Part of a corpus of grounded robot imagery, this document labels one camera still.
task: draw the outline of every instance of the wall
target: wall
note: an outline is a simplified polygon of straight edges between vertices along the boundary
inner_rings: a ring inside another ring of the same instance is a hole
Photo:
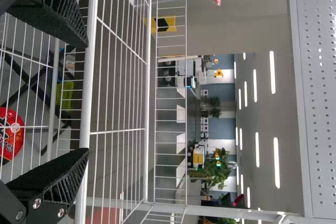
[[[286,0],[222,0],[221,6],[211,0],[187,0],[187,6],[189,55],[260,52],[288,45]],[[173,9],[165,14],[183,15],[183,11]],[[183,50],[162,49],[159,54],[181,54]]]
[[[208,90],[209,97],[219,97],[222,102],[235,102],[235,84],[207,84],[202,89]]]
[[[236,119],[209,118],[209,138],[236,139]]]
[[[210,57],[211,60],[218,59],[218,63],[214,64],[212,69],[233,69],[233,62],[235,61],[235,55],[214,55]]]

